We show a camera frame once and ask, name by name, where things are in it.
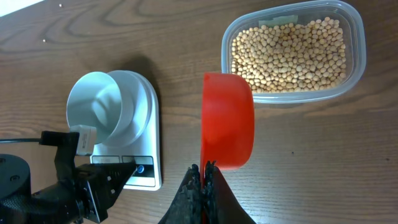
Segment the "red plastic measuring scoop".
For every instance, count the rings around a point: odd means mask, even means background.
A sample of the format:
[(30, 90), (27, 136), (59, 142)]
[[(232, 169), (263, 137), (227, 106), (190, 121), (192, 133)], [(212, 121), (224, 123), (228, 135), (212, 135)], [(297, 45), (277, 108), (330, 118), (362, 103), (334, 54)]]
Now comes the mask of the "red plastic measuring scoop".
[(201, 104), (200, 172), (207, 162), (220, 170), (239, 169), (254, 145), (254, 102), (246, 81), (233, 74), (206, 72)]

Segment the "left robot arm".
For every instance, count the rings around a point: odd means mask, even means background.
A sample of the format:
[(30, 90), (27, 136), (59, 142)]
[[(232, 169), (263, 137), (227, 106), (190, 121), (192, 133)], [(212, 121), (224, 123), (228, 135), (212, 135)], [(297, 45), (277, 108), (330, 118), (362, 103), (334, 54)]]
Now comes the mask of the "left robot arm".
[(136, 170), (134, 161), (83, 164), (73, 176), (31, 192), (30, 167), (1, 155), (1, 223), (101, 223)]

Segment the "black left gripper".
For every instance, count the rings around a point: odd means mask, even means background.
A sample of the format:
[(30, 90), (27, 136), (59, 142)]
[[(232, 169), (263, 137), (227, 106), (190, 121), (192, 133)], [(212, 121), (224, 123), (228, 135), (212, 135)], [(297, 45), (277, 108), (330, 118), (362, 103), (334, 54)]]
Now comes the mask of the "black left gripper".
[(43, 199), (55, 210), (52, 223), (103, 222), (136, 167), (134, 161), (77, 167), (72, 180), (60, 180), (43, 190)]

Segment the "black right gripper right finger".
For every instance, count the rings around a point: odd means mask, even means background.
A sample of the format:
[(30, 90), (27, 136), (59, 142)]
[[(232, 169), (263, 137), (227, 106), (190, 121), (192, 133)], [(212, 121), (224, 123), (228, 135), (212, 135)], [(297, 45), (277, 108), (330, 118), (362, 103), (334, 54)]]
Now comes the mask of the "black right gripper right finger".
[(256, 223), (237, 201), (215, 161), (206, 163), (203, 196), (205, 223)]

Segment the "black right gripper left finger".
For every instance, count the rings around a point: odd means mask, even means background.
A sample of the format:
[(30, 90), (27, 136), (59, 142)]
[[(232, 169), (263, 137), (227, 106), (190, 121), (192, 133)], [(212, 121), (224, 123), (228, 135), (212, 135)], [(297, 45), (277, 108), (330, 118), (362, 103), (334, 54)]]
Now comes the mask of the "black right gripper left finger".
[(201, 224), (202, 211), (199, 167), (192, 164), (186, 171), (169, 209), (159, 224)]

